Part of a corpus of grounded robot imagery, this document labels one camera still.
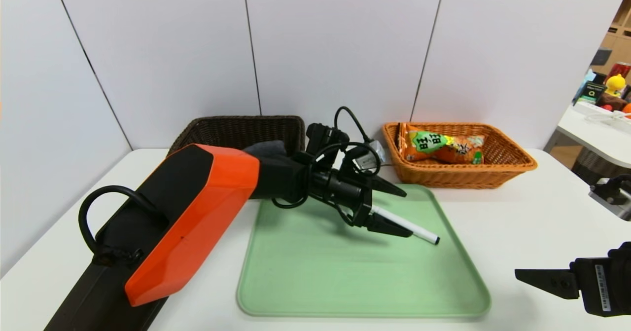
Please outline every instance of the white desk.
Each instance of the white desk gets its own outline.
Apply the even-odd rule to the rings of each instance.
[[[549,152],[566,135],[590,151],[620,167],[631,168],[631,135],[601,122],[587,121],[583,113],[569,106],[544,151]]]
[[[94,188],[138,187],[166,149],[129,153]],[[433,189],[492,297],[491,311],[473,320],[255,318],[239,309],[235,291],[259,202],[238,214],[189,284],[171,296],[151,331],[590,331],[631,330],[631,317],[599,318],[581,300],[563,300],[519,282],[514,268],[567,268],[577,257],[605,256],[631,240],[631,223],[588,197],[588,187],[550,155],[498,189]],[[391,167],[383,176],[393,179]],[[97,230],[125,200],[106,194],[93,203]],[[43,329],[90,261],[74,205],[0,281],[2,331]]]

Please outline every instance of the red can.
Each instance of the red can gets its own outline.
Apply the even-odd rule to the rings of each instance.
[[[613,67],[611,68],[611,71],[609,71],[609,74],[607,75],[607,78],[604,79],[604,84],[607,84],[607,79],[609,79],[610,77],[613,77],[614,75],[622,75],[622,77],[626,78],[627,75],[629,74],[629,70],[631,70],[631,64],[628,63],[616,63],[615,65],[613,65]]]

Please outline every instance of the yellow toy figure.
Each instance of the yellow toy figure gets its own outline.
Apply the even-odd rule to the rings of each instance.
[[[607,90],[604,91],[605,93],[613,95],[613,97],[620,97],[619,90],[627,85],[627,81],[625,81],[625,78],[622,77],[622,75],[617,74],[613,77],[609,77],[605,85],[607,86]]]

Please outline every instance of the white wall panel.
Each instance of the white wall panel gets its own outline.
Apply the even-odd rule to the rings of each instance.
[[[130,151],[60,0],[2,0],[0,147],[4,275]]]
[[[369,135],[410,119],[438,2],[247,0],[262,113],[332,124],[349,106]]]
[[[134,148],[194,118],[259,115],[245,0],[64,0]]]
[[[622,0],[441,0],[413,120],[543,147]]]

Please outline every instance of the orange snack bag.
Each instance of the orange snack bag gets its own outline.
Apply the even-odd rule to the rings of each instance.
[[[480,164],[484,136],[441,135],[402,122],[398,145],[399,153],[410,162],[433,157],[450,164]]]

